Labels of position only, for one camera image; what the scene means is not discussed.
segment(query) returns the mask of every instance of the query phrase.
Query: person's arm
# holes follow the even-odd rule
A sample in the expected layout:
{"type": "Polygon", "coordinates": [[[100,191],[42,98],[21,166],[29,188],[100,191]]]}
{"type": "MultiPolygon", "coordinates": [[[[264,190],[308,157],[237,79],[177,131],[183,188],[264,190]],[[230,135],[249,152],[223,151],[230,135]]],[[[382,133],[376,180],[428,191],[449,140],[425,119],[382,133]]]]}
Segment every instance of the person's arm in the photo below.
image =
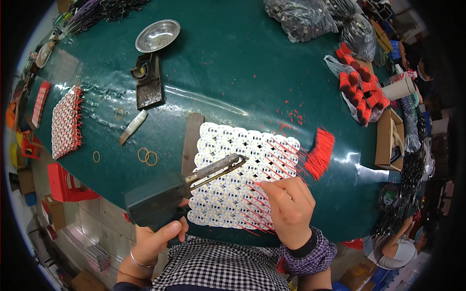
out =
{"type": "Polygon", "coordinates": [[[411,222],[411,225],[408,227],[408,229],[404,232],[404,235],[409,237],[409,233],[411,232],[412,228],[414,227],[414,221],[411,222]]]}
{"type": "Polygon", "coordinates": [[[419,87],[416,86],[416,92],[418,93],[419,104],[423,104],[424,100],[422,99],[421,92],[419,92],[419,87]]]}
{"type": "MultiPolygon", "coordinates": [[[[188,200],[184,200],[180,206],[186,205],[188,200]]],[[[141,288],[151,286],[154,264],[158,261],[158,254],[167,247],[167,242],[178,236],[181,242],[185,241],[185,234],[188,231],[188,223],[182,217],[179,221],[172,221],[166,226],[153,232],[149,227],[139,227],[136,225],[136,244],[133,246],[131,254],[128,255],[118,268],[116,277],[117,285],[127,282],[141,288]]]]}
{"type": "Polygon", "coordinates": [[[401,229],[394,235],[392,236],[388,242],[385,244],[385,246],[382,248],[382,254],[386,257],[389,258],[394,258],[395,254],[397,253],[398,250],[398,243],[397,241],[400,239],[400,237],[404,234],[406,230],[410,227],[412,222],[412,216],[408,217],[404,222],[403,226],[401,229]]]}
{"type": "Polygon", "coordinates": [[[312,275],[298,277],[298,290],[314,291],[329,289],[332,290],[330,267],[325,271],[318,272],[312,275]]]}
{"type": "Polygon", "coordinates": [[[329,266],[336,245],[309,226],[315,207],[309,188],[297,177],[260,185],[268,195],[272,222],[282,242],[280,255],[287,270],[304,282],[300,290],[331,289],[329,266]]]}
{"type": "Polygon", "coordinates": [[[409,68],[409,63],[406,60],[406,50],[401,41],[398,43],[398,50],[400,51],[400,55],[401,55],[401,65],[403,66],[405,70],[407,70],[409,68]]]}

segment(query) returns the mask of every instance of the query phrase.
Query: red stool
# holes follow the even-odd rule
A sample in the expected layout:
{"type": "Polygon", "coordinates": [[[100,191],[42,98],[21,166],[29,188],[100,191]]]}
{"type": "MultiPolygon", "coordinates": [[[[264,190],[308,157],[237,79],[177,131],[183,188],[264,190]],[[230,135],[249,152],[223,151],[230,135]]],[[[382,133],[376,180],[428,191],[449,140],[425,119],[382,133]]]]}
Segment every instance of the red stool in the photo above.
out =
{"type": "MultiPolygon", "coordinates": [[[[34,137],[34,142],[40,143],[40,141],[34,137]]],[[[21,141],[21,154],[36,160],[39,160],[39,147],[29,143],[27,140],[26,134],[23,133],[23,139],[21,141]]]]}
{"type": "Polygon", "coordinates": [[[48,183],[52,198],[60,202],[78,202],[82,200],[91,200],[102,198],[91,189],[82,191],[81,188],[75,186],[74,178],[71,176],[59,163],[55,162],[47,166],[48,183]],[[71,189],[68,188],[66,177],[69,175],[71,189]]]}

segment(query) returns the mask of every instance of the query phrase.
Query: black plastic bag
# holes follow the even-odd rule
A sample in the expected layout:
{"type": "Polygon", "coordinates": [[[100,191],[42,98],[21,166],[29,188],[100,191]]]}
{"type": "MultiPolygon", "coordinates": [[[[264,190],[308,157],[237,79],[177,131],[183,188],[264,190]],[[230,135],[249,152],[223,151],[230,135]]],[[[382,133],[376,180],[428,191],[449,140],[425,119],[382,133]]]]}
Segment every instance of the black plastic bag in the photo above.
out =
{"type": "Polygon", "coordinates": [[[265,12],[281,23],[291,42],[305,42],[338,29],[323,0],[264,0],[265,12]]]}
{"type": "Polygon", "coordinates": [[[333,21],[335,21],[335,25],[338,28],[338,32],[341,32],[343,30],[343,27],[345,26],[345,19],[343,17],[333,16],[333,21]]]}
{"type": "Polygon", "coordinates": [[[339,17],[351,17],[355,14],[363,14],[363,10],[355,0],[324,0],[329,8],[330,15],[339,17]]]}
{"type": "Polygon", "coordinates": [[[362,15],[356,14],[347,21],[340,35],[340,42],[345,42],[358,59],[372,62],[377,51],[374,27],[362,15]]]}

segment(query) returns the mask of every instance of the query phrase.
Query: woman's hand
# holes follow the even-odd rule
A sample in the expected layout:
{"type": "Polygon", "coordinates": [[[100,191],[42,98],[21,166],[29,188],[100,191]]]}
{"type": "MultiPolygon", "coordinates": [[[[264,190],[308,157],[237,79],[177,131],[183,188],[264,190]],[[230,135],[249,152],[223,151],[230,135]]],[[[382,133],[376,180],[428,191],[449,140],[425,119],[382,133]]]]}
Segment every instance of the woman's hand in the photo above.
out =
{"type": "Polygon", "coordinates": [[[409,62],[406,58],[401,58],[401,66],[407,71],[409,69],[409,62]]]}
{"type": "MultiPolygon", "coordinates": [[[[188,204],[187,199],[183,199],[180,206],[188,204]]],[[[185,241],[185,234],[188,231],[186,218],[179,221],[172,221],[157,232],[153,232],[149,227],[136,225],[136,245],[133,247],[134,259],[144,266],[150,266],[157,262],[158,254],[167,247],[167,242],[178,236],[181,242],[185,241]]]]}
{"type": "Polygon", "coordinates": [[[315,200],[311,192],[298,177],[275,182],[262,181],[260,186],[270,200],[272,222],[278,238],[289,249],[299,249],[312,235],[309,222],[315,200]]]}
{"type": "Polygon", "coordinates": [[[411,226],[411,223],[412,223],[412,216],[408,217],[407,219],[405,219],[405,221],[403,221],[403,226],[401,228],[404,230],[407,230],[411,226]]]}

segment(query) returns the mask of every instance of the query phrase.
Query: white shirt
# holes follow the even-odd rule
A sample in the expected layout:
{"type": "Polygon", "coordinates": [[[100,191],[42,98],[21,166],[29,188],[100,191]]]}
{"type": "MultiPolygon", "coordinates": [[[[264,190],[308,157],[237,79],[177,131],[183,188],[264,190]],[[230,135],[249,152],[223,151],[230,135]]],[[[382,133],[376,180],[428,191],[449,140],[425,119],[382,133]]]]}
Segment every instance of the white shirt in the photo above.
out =
{"type": "Polygon", "coordinates": [[[367,257],[374,262],[377,266],[394,270],[406,266],[410,261],[418,257],[418,250],[414,246],[414,241],[405,235],[402,235],[398,241],[398,249],[393,258],[383,256],[378,262],[374,257],[374,251],[370,252],[367,257]]]}

